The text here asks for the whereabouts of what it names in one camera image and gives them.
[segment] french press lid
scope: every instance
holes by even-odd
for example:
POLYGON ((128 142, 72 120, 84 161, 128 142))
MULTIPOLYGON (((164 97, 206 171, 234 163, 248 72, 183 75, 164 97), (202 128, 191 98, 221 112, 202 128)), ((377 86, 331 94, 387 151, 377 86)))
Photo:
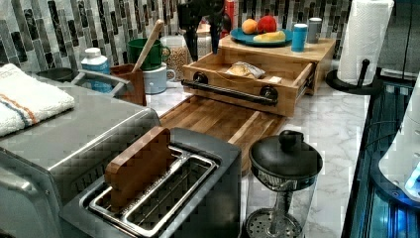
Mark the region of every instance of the french press lid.
POLYGON ((250 159, 259 171, 294 180, 315 177, 323 164, 321 155, 303 142, 303 134, 290 130, 256 141, 250 148, 250 159))

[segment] green mug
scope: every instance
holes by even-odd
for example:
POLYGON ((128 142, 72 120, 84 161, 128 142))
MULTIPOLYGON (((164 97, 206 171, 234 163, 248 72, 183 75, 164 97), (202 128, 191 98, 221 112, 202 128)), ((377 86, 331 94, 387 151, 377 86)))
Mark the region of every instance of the green mug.
MULTIPOLYGON (((127 43, 127 55, 129 63, 137 62, 137 59, 139 58, 139 55, 142 52, 147 40, 148 39, 146 38, 139 38, 127 43)), ((163 46, 160 40, 155 40, 154 45, 152 46, 140 68, 142 70, 154 70, 160 68, 161 63, 166 61, 169 56, 170 49, 163 46)))

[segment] white mug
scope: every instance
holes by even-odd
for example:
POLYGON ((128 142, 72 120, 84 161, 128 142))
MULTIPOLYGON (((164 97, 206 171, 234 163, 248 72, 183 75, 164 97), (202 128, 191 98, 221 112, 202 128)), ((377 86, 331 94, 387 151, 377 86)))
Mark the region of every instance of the white mug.
POLYGON ((162 63, 160 68, 154 70, 143 71, 143 79, 145 81, 145 93, 157 94, 166 90, 166 81, 174 81, 176 72, 172 69, 166 68, 166 63, 162 63), (167 73, 173 74, 172 78, 167 78, 167 73))

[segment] blue mug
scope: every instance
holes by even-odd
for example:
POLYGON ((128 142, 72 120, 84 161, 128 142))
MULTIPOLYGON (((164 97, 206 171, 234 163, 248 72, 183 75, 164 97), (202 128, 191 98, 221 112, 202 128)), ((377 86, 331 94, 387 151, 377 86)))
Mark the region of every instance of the blue mug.
POLYGON ((293 38, 291 40, 291 50, 293 52, 303 52, 305 49, 307 32, 308 25, 306 24, 298 23, 293 26, 293 38))

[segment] french press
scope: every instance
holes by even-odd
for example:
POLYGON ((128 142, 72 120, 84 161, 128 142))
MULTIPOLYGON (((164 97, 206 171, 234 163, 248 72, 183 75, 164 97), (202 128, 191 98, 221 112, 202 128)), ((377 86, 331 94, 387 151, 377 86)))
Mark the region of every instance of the french press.
POLYGON ((243 237, 303 237, 316 178, 319 153, 303 142, 303 134, 282 131, 250 148, 247 219, 243 237))

